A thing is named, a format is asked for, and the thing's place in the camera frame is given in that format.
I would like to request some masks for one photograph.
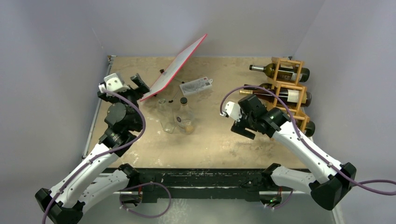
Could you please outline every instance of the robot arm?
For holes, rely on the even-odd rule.
[[[50,206],[48,217],[55,224],[75,224],[83,213],[97,202],[117,190],[136,185],[138,172],[129,164],[121,165],[108,179],[92,183],[129,147],[114,152],[109,151],[134,140],[136,136],[130,131],[140,132],[143,127],[143,121],[136,110],[120,99],[107,95],[104,90],[117,92],[136,107],[138,107],[137,100],[149,91],[149,87],[141,80],[139,74],[131,77],[138,86],[135,89],[125,85],[117,73],[105,77],[104,80],[105,82],[99,85],[98,97],[112,103],[105,118],[108,128],[91,153],[67,177],[51,189],[40,189],[35,195],[43,211]]]
[[[255,134],[249,130],[266,134],[285,145],[311,171],[311,173],[305,173],[288,169],[280,164],[272,164],[265,171],[267,182],[311,194],[312,198],[327,210],[332,210],[352,188],[349,181],[325,164],[301,142],[290,118],[279,108],[267,111],[255,95],[249,95],[238,101],[237,104],[228,102],[222,115],[235,120],[231,131],[251,139],[255,138]],[[352,164],[341,164],[340,161],[321,150],[303,133],[300,132],[300,135],[309,146],[332,165],[354,179],[356,168]]]

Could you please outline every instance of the table surface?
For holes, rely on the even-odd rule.
[[[174,57],[116,57],[111,72],[120,72],[126,84],[135,87],[130,77],[139,73],[151,86],[159,70],[165,69]],[[172,134],[162,130],[156,114],[158,100],[171,100],[180,89],[180,82],[172,80],[156,97],[140,102],[147,128],[144,135],[134,143],[110,167],[129,163],[138,168],[266,168],[280,163],[289,168],[305,168],[305,165],[279,142],[257,134],[255,140],[230,131],[233,120],[219,115],[222,98],[232,89],[243,84],[259,85],[266,81],[265,74],[250,71],[250,64],[267,65],[268,57],[192,57],[176,75],[177,80],[189,82],[201,77],[213,79],[211,89],[189,95],[188,104],[194,111],[195,130],[182,134],[175,128]],[[180,107],[179,92],[170,106]],[[237,102],[242,96],[237,92],[228,101]],[[89,144],[92,151],[107,128],[104,118],[110,103],[102,101]]]

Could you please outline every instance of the wooden wine rack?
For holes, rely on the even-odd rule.
[[[310,117],[308,115],[306,115],[301,109],[301,103],[303,101],[304,94],[307,91],[307,87],[298,83],[298,81],[300,80],[300,73],[301,73],[301,69],[304,65],[304,61],[292,61],[292,60],[287,60],[287,59],[278,58],[278,57],[272,57],[271,60],[273,63],[276,64],[276,69],[275,69],[275,73],[274,73],[274,78],[273,79],[267,78],[267,82],[272,84],[271,89],[275,89],[275,87],[276,87],[275,94],[277,96],[279,96],[279,92],[280,92],[281,88],[300,91],[300,97],[298,99],[297,106],[289,106],[288,108],[294,114],[293,115],[294,119],[302,121],[302,124],[299,128],[302,132],[304,132],[307,123],[310,121]],[[297,76],[296,76],[295,81],[287,82],[287,81],[280,81],[280,80],[276,79],[278,76],[279,66],[281,64],[291,64],[293,67],[298,65],[298,71],[297,71]],[[286,108],[284,108],[283,106],[278,106],[278,99],[276,99],[276,98],[274,98],[273,102],[267,103],[268,110],[271,110],[274,107],[277,107],[277,108],[283,110],[284,112],[286,112]]]

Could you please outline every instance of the clear glass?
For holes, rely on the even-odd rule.
[[[176,123],[181,133],[190,134],[194,131],[194,113],[188,104],[181,104],[176,113]]]
[[[162,129],[165,132],[173,133],[173,130],[176,127],[175,120],[173,119],[173,111],[165,99],[160,99],[158,101],[157,113]]]

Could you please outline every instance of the small package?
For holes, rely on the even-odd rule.
[[[212,87],[213,79],[208,79],[208,77],[203,77],[191,82],[180,84],[180,89],[183,95],[186,97],[188,95],[210,89]]]

